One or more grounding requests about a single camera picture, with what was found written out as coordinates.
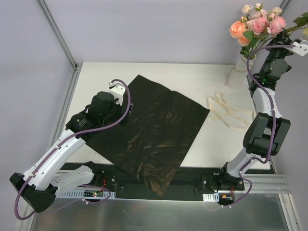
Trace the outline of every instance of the robotic arm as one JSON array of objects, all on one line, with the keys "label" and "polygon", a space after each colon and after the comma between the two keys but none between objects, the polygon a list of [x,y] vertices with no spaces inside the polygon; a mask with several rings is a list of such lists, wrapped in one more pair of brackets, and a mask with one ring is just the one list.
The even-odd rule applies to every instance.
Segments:
[{"label": "robotic arm", "polygon": [[[269,45],[282,45],[288,48],[278,46],[271,49],[260,72],[253,75],[254,81],[250,82],[249,90],[257,116],[245,134],[244,148],[233,160],[227,162],[221,168],[219,175],[212,180],[212,188],[214,189],[230,190],[233,187],[243,190],[242,175],[256,161],[266,163],[270,157],[269,152],[270,155],[276,155],[290,128],[290,121],[283,119],[277,109],[275,88],[281,75],[291,69],[284,58],[293,55],[293,53],[304,56],[308,53],[308,43],[305,40],[292,42],[289,36],[283,32]],[[260,157],[266,158],[265,161],[260,160]]]},{"label": "robotic arm", "polygon": [[[62,193],[95,180],[94,175],[98,171],[93,162],[87,162],[80,168],[60,176],[56,176],[56,173],[74,152],[96,134],[96,132],[86,132],[85,130],[94,128],[100,130],[101,127],[114,123],[123,116],[122,106],[126,87],[120,83],[112,82],[109,85],[109,92],[98,92],[90,105],[72,116],[57,142],[39,161],[23,174],[14,173],[11,176],[10,182],[18,192],[21,190],[21,196],[36,212],[46,210]],[[128,114],[120,122],[121,124],[127,123],[131,108],[132,104],[129,103]]]}]

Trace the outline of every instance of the wrinkled black fabric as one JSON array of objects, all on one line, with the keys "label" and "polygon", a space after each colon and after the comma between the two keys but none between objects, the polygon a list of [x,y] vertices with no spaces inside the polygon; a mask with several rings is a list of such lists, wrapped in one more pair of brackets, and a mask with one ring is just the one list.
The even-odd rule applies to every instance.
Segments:
[{"label": "wrinkled black fabric", "polygon": [[142,76],[128,88],[134,104],[128,125],[101,131],[87,145],[163,195],[209,110]]}]

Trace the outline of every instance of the white ribbon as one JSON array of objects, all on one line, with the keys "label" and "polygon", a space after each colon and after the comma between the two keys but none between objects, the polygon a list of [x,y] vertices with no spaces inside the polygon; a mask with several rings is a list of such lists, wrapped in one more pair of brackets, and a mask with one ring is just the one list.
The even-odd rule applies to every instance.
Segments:
[{"label": "white ribbon", "polygon": [[[229,123],[227,123],[225,120],[224,120],[224,117],[227,116],[227,115],[220,115],[215,109],[214,107],[212,106],[212,104],[210,103],[210,100],[213,100],[215,103],[217,103],[218,105],[220,105],[222,107],[222,109],[224,109],[227,114],[239,121],[241,121],[242,123],[244,123],[246,125],[245,128],[243,127],[238,127],[238,126],[233,126],[233,125],[230,125]],[[238,117],[236,115],[235,112],[244,112],[246,114],[250,114],[252,119],[254,119],[255,117],[255,111],[253,110],[246,110],[246,109],[241,109],[241,108],[234,108],[234,107],[230,107],[228,105],[228,103],[225,101],[225,99],[223,98],[223,94],[222,92],[218,91],[215,93],[214,97],[207,97],[206,99],[206,105],[208,106],[208,108],[213,112],[213,114],[216,116],[217,119],[219,119],[222,123],[224,123],[228,128],[232,129],[232,130],[237,130],[237,131],[247,131],[247,128],[250,126],[250,124]]]}]

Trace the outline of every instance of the flower vase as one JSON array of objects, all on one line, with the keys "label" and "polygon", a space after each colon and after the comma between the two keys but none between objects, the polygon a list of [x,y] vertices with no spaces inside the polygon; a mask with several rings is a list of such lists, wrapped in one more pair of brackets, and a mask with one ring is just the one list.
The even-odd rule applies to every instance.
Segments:
[{"label": "flower vase", "polygon": [[[253,65],[253,62],[256,58],[249,60],[250,68]],[[227,75],[226,85],[231,89],[238,89],[242,85],[243,81],[246,79],[248,74],[246,67],[247,59],[242,55],[241,58],[237,61],[236,65]]]}]

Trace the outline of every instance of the white tabletop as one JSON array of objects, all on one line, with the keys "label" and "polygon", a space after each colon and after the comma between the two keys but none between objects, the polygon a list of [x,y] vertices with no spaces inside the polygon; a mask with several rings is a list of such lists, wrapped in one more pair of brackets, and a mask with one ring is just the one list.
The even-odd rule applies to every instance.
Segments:
[{"label": "white tabletop", "polygon": [[[137,75],[178,91],[203,107],[207,107],[208,96],[221,91],[230,106],[254,110],[246,81],[238,90],[231,90],[225,86],[227,73],[232,67],[207,64],[84,63],[66,122],[72,115],[82,111],[85,105],[90,104],[93,96],[99,91],[109,91],[110,80],[118,78],[129,84]],[[249,123],[252,122],[250,116],[241,113],[238,115]],[[210,112],[181,166],[222,167],[241,151],[244,134],[244,131],[229,129]],[[111,164],[86,145],[68,160],[79,163],[87,161]],[[252,168],[269,169],[269,164],[264,166],[256,163]]]}]

